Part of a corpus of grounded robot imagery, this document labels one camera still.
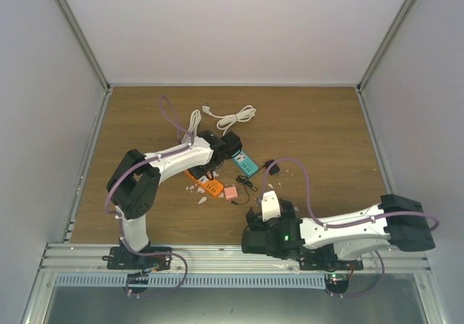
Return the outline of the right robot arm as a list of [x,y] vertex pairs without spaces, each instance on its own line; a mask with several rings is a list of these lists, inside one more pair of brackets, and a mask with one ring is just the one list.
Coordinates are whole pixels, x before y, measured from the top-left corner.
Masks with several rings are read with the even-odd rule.
[[276,259],[302,258],[305,252],[321,252],[321,261],[336,270],[363,254],[395,246],[403,252],[435,248],[422,204],[395,194],[357,212],[315,220],[297,217],[291,202],[267,191],[260,212],[249,210],[241,237],[245,254]]

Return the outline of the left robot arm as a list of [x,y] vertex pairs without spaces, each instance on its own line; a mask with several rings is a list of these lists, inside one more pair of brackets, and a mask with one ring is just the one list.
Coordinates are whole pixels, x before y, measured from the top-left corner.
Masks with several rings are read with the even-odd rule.
[[219,137],[206,130],[188,134],[185,141],[166,150],[146,154],[137,149],[128,151],[107,183],[104,208],[120,224],[119,246],[103,258],[108,267],[140,269],[170,257],[171,248],[151,248],[146,232],[146,215],[158,188],[185,171],[200,179],[241,150],[241,139],[234,132]]

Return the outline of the teal power strip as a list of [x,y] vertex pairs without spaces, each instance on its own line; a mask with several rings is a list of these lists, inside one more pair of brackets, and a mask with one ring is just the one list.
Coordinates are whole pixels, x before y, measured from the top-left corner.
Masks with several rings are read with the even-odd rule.
[[259,170],[257,164],[246,154],[243,149],[238,151],[232,157],[232,160],[247,177],[253,176]]

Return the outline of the pink charger plug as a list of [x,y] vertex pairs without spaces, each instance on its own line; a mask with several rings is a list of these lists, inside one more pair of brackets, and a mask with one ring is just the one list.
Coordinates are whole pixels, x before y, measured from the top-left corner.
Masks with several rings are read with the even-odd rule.
[[235,186],[227,186],[223,189],[224,197],[227,201],[233,201],[238,198],[239,194]]

